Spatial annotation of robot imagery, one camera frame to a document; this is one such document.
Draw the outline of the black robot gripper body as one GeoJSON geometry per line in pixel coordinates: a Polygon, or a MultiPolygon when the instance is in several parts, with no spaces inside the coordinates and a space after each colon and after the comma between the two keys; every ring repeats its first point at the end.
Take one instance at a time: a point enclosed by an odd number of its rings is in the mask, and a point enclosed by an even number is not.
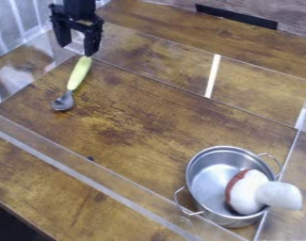
{"type": "Polygon", "coordinates": [[[97,15],[97,0],[62,0],[61,4],[51,3],[49,8],[54,31],[59,34],[73,29],[102,31],[105,21],[97,15]]]}

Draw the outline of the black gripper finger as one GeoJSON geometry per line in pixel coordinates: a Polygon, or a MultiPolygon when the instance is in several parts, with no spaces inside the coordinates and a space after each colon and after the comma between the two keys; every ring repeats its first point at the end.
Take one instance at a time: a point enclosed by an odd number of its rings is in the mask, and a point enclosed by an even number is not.
{"type": "Polygon", "coordinates": [[[85,55],[93,56],[98,50],[101,45],[101,38],[102,38],[102,30],[87,30],[85,32],[85,39],[83,39],[83,48],[85,48],[85,55]]]}
{"type": "Polygon", "coordinates": [[[69,25],[54,23],[54,31],[57,42],[61,47],[67,46],[73,42],[71,29],[69,25]]]}

